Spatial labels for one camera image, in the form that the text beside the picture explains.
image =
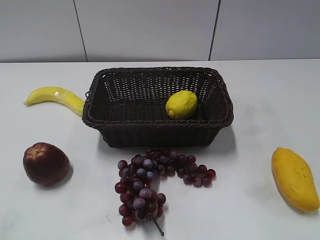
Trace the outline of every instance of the lemon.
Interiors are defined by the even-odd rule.
[[[197,96],[188,90],[173,94],[165,105],[165,110],[173,120],[186,119],[194,114],[198,104]]]

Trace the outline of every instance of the white table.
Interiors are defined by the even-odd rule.
[[[85,98],[94,75],[111,67],[194,66],[217,69],[234,105],[231,127],[205,148],[183,152],[216,170],[212,188],[162,181],[167,196],[162,238],[150,223],[126,230],[115,193],[117,162],[143,148],[110,148],[100,133],[57,103],[25,107],[43,86],[67,88]],[[2,63],[0,124],[1,240],[313,240],[320,239],[319,213],[302,215],[280,196],[271,172],[279,147],[310,165],[320,194],[320,59]],[[48,142],[61,148],[74,168],[64,185],[43,189],[23,168],[26,148]]]

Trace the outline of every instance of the grapes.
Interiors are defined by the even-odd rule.
[[[186,169],[184,167],[179,168],[176,173],[179,178],[183,178],[185,175]]]
[[[165,204],[167,198],[166,195],[164,195],[163,193],[158,193],[158,203],[159,204]]]
[[[212,180],[211,180],[211,177],[210,176],[204,176],[202,178],[202,184],[204,187],[208,188],[211,186],[212,184]]]
[[[114,186],[115,192],[117,194],[123,194],[126,191],[126,186],[123,182],[118,182],[115,186]]]
[[[139,180],[133,183],[133,189],[136,191],[140,191],[143,187],[144,187],[144,184]]]
[[[135,216],[139,220],[143,220],[146,217],[146,213],[144,211],[135,211]]]
[[[172,177],[175,175],[175,167],[173,165],[169,165],[166,169],[165,169],[165,173],[169,176]]]
[[[142,163],[142,166],[145,168],[145,169],[152,169],[152,166],[153,166],[153,163],[150,159],[145,159]]]
[[[195,176],[192,182],[193,186],[200,188],[202,186],[202,178],[200,176]]]
[[[194,164],[194,163],[196,162],[196,157],[193,156],[193,155],[188,155],[188,156],[186,157],[186,159],[187,159],[187,161],[188,161],[189,164]]]
[[[134,222],[133,218],[130,216],[124,216],[122,218],[122,224],[126,227],[129,227],[132,225],[132,223]]]
[[[195,163],[189,163],[188,165],[188,171],[189,173],[195,173],[198,170],[198,166]]]
[[[170,151],[169,152],[169,157],[172,159],[172,160],[174,160],[174,159],[176,159],[177,157],[178,157],[178,153],[176,152],[176,151]]]
[[[148,171],[146,173],[146,180],[148,182],[152,182],[153,180],[155,180],[155,175],[154,175],[154,173],[152,171]]]
[[[162,165],[165,165],[169,161],[169,158],[165,155],[161,155],[159,157],[159,163]]]
[[[144,161],[144,157],[140,154],[135,155],[132,159],[131,159],[131,163],[133,165],[141,165]]]
[[[162,216],[162,214],[164,213],[162,207],[158,207],[158,211],[156,213],[156,218],[160,218]]]
[[[148,200],[151,198],[151,190],[149,188],[142,188],[139,192],[140,198],[143,198],[145,200]]]
[[[125,204],[122,204],[119,207],[119,214],[123,217],[127,217],[131,214],[131,210],[129,209],[129,207]]]
[[[192,184],[192,182],[193,182],[193,179],[192,179],[192,176],[190,174],[183,175],[183,183],[185,185],[190,185],[190,184]]]
[[[149,198],[149,203],[156,203],[158,201],[158,195],[155,190],[151,190],[151,197]]]
[[[166,172],[166,168],[163,165],[158,165],[156,167],[156,171],[158,172],[159,175],[163,175]]]
[[[152,168],[155,169],[158,165],[157,160],[151,160],[151,162],[152,162]]]
[[[178,162],[181,165],[184,165],[187,162],[187,157],[184,154],[179,155]]]
[[[128,166],[128,163],[127,163],[125,160],[120,160],[120,161],[118,162],[118,169],[119,169],[119,170],[124,169],[126,166]]]
[[[146,201],[142,197],[138,197],[134,200],[133,207],[137,211],[142,211],[146,207]]]
[[[135,195],[136,195],[136,191],[133,190],[132,188],[129,188],[125,191],[123,197],[125,200],[131,201],[134,199]]]
[[[120,194],[120,201],[123,203],[119,207],[119,214],[123,217],[122,224],[126,227],[146,218],[156,221],[155,218],[163,215],[163,206],[167,198],[163,193],[157,194],[151,189],[151,183],[157,177],[171,177],[177,172],[184,184],[193,184],[196,188],[210,187],[216,177],[213,169],[207,169],[203,164],[198,166],[194,155],[186,156],[169,149],[149,149],[145,155],[135,155],[130,164],[120,160],[117,167],[121,179],[114,189]]]
[[[198,173],[201,175],[205,175],[207,173],[207,167],[205,165],[199,165],[197,169]]]
[[[127,200],[125,200],[125,197],[124,197],[124,194],[123,194],[123,193],[120,194],[120,201],[121,201],[122,203],[124,203],[124,204],[127,203]]]
[[[206,174],[213,180],[216,177],[216,171],[213,169],[209,169],[208,171],[206,171]]]
[[[146,170],[144,170],[143,168],[139,168],[136,172],[135,172],[135,176],[140,178],[140,179],[144,179],[147,175]]]
[[[148,214],[153,214],[155,211],[158,209],[158,204],[157,203],[148,203],[146,207],[146,211]]]

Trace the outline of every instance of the yellow banana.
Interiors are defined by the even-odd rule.
[[[82,116],[85,101],[74,94],[72,91],[57,86],[45,86],[38,88],[30,93],[24,102],[26,106],[45,101],[52,101],[67,106],[74,112]]]

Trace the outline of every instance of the dark brown wicker basket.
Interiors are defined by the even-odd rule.
[[[180,90],[195,93],[198,106],[189,119],[171,120],[166,102]],[[101,70],[86,93],[82,116],[110,147],[205,146],[233,119],[223,78],[202,67]]]

